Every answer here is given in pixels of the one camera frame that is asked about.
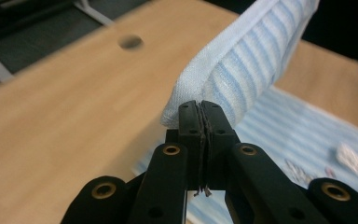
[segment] round hole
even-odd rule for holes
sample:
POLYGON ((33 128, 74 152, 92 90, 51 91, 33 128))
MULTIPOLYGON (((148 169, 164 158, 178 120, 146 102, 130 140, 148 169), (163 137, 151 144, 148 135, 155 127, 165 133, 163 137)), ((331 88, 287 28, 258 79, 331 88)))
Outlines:
POLYGON ((152 218, 162 217, 164 215, 160 207, 150 208, 148 214, 152 218))
POLYGON ((95 199, 106 199, 115 194, 116 185, 110 182, 102 183, 94 187, 91 192, 95 199))
POLYGON ((253 156, 257 153, 257 150, 252 147, 241 147, 240 152, 248 156, 253 156))
POLYGON ((162 149, 162 152, 166 155, 173 156, 180 152, 180 148, 175 146, 167 146, 162 149))
POLYGON ((299 210, 298 208, 290 208, 289 214, 291 217, 298 219, 298 220, 305 218, 303 211, 299 210))
POLYGON ((351 195, 345 189, 332 183, 323 183, 322 191, 337 201, 345 202, 351 198, 351 195))
POLYGON ((224 131, 224 130, 217 130, 216 131, 218 134, 223 134, 223 133, 225 133, 226 131, 224 131))
POLYGON ((118 40, 118 44, 123 49, 138 49, 144 41, 138 35, 126 35, 118 40))

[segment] fabric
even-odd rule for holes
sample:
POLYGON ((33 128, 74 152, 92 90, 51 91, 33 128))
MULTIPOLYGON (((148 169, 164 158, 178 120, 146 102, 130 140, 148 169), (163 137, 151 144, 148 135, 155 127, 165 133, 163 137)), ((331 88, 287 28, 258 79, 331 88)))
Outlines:
POLYGON ((209 43, 179 76, 161 123, 178 125, 177 108, 196 100, 221 105, 231 125, 278 79, 317 0, 258 0, 209 43))
MULTIPOLYGON (((271 87, 258 97, 234 129, 242 142, 262 147, 303 188, 313 178, 330 177, 358 191, 358 174, 336 157, 343 144, 358 155, 358 128, 348 122, 271 87)), ((146 170, 154 148, 135 165, 134 173, 146 170)), ((224 191, 212 191, 208 198, 200 194, 191 199, 187 218, 193 223, 232 223, 224 191)))

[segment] tabletop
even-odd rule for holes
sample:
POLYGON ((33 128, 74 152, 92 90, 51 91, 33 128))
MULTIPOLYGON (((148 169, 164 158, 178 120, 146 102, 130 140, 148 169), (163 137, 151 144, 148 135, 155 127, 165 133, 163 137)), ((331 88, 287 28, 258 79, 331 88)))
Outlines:
MULTIPOLYGON (((0 224, 59 223, 91 179, 132 179, 175 80, 237 17, 151 1, 0 84, 0 224)), ((276 86, 358 126, 356 61, 301 42, 276 86)))

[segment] towel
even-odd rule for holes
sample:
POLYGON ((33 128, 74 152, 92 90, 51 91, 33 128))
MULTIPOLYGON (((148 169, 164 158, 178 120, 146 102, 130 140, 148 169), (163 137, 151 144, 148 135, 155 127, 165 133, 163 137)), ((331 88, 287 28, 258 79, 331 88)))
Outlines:
MULTIPOLYGON (((342 164, 337 151, 348 146, 358 155, 358 128, 295 96, 270 87, 234 127, 242 142, 262 147, 283 172, 303 188, 313 178, 330 177, 358 191, 358 174, 342 164)), ((164 142, 164 136, 156 145, 164 142)), ((155 146, 134 167, 144 172, 155 146)), ((224 191, 212 191, 189 200, 192 223, 232 223, 224 191)))
POLYGON ((207 100, 231 126, 283 73, 318 0, 258 0, 210 42, 179 76, 161 123, 177 128, 180 104, 207 100))

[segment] blue and white striped towel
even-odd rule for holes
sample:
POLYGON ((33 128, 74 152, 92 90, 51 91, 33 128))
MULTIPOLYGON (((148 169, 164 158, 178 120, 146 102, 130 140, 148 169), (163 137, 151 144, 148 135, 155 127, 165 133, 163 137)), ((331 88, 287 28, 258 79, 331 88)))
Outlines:
POLYGON ((177 128, 177 108, 196 100, 221 105, 231 125, 278 79, 318 0, 258 0, 209 43, 179 76, 161 123, 177 128))
MULTIPOLYGON (((293 182, 304 188, 312 178, 331 177, 358 191, 358 175, 335 157, 342 143, 358 154, 358 128, 346 121, 270 88, 258 97, 235 130, 242 142, 262 147, 293 182)), ((161 136, 157 144, 163 141, 161 136)), ((135 165, 134 173, 146 170, 152 153, 151 149, 135 165)), ((209 198, 201 194, 190 200, 187 218, 193 223, 232 222, 224 192, 213 191, 209 198)))

